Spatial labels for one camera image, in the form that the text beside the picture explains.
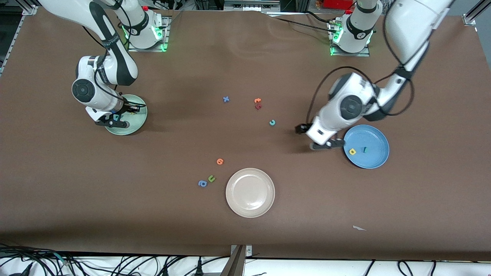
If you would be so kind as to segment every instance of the beige plate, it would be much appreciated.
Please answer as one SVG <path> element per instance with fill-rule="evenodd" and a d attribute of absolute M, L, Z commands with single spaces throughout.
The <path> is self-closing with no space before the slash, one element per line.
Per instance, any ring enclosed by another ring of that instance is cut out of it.
<path fill-rule="evenodd" d="M 244 218 L 257 218 L 273 205 L 274 184 L 260 169 L 244 168 L 234 173 L 225 190 L 228 206 Z"/>

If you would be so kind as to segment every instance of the brown table surface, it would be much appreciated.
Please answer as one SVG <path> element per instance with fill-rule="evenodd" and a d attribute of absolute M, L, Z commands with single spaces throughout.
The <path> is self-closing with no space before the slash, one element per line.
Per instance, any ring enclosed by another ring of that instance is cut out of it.
<path fill-rule="evenodd" d="M 258 12 L 184 12 L 168 52 L 131 53 L 138 79 L 118 90 L 141 96 L 149 116 L 118 137 L 70 92 L 80 57 L 103 49 L 41 8 L 26 18 L 0 78 L 0 240 L 104 252 L 222 255 L 230 244 L 253 244 L 264 257 L 490 260 L 491 74 L 460 17 L 432 37 L 412 107 L 369 123 L 389 140 L 385 165 L 357 168 L 342 150 L 312 152 L 309 138 L 294 134 L 331 69 L 351 65 L 377 80 L 395 68 L 381 32 L 370 51 L 330 56 L 323 33 Z M 326 82 L 314 110 L 343 73 Z M 268 173 L 276 189 L 255 219 L 225 199 L 229 177 L 245 167 Z M 197 185 L 211 174 L 214 183 Z"/>

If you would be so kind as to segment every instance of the blue plate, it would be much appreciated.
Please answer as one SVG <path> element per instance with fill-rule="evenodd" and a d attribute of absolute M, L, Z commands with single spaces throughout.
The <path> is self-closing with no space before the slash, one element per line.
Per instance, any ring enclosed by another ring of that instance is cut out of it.
<path fill-rule="evenodd" d="M 383 133 L 369 125 L 357 125 L 344 135 L 344 153 L 361 168 L 378 168 L 389 158 L 389 142 Z"/>

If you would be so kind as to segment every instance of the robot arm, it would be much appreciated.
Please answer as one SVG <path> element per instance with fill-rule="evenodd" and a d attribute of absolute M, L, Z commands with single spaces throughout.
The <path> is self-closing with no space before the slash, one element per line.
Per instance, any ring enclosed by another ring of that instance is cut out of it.
<path fill-rule="evenodd" d="M 306 131 L 317 146 L 329 148 L 332 141 L 329 139 L 334 134 L 362 117 L 369 121 L 385 118 L 423 59 L 429 46 L 428 38 L 445 17 L 450 3 L 451 0 L 397 0 L 393 3 L 386 19 L 387 29 L 395 48 L 401 52 L 401 64 L 384 88 L 372 86 L 355 73 L 339 78 L 329 92 L 329 103 L 321 108 Z"/>
<path fill-rule="evenodd" d="M 104 9 L 92 0 L 40 2 L 49 12 L 91 29 L 101 38 L 109 56 L 83 56 L 76 67 L 77 79 L 72 84 L 72 93 L 86 106 L 85 110 L 97 125 L 128 127 L 127 122 L 119 120 L 120 115 L 127 111 L 139 112 L 145 105 L 128 102 L 108 85 L 131 85 L 138 77 L 138 69 Z M 112 4 L 121 8 L 116 2 Z"/>

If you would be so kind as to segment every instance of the red object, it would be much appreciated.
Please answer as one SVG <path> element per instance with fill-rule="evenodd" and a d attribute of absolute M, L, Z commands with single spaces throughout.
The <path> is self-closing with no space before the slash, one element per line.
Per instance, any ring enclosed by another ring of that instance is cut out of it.
<path fill-rule="evenodd" d="M 330 9 L 347 10 L 353 5 L 353 0 L 324 0 L 323 7 Z"/>

